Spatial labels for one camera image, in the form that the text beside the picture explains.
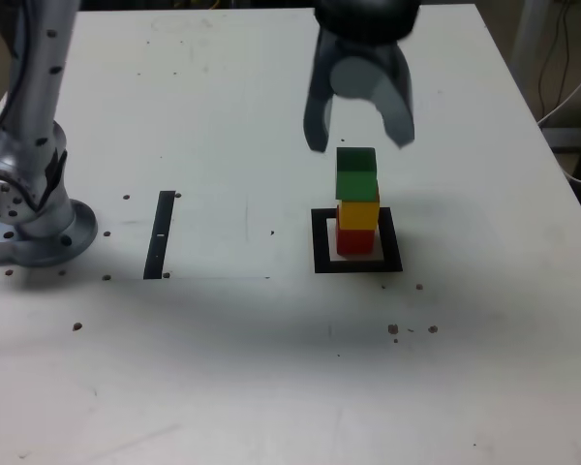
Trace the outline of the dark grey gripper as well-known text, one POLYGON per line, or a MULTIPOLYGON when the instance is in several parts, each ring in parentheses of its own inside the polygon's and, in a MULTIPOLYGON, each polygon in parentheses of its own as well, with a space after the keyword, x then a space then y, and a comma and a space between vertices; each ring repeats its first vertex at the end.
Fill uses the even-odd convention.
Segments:
POLYGON ((411 73, 397 43, 367 45, 320 29, 303 116, 312 151, 323 153, 328 145, 334 94, 371 103, 398 147, 414 141, 411 73))

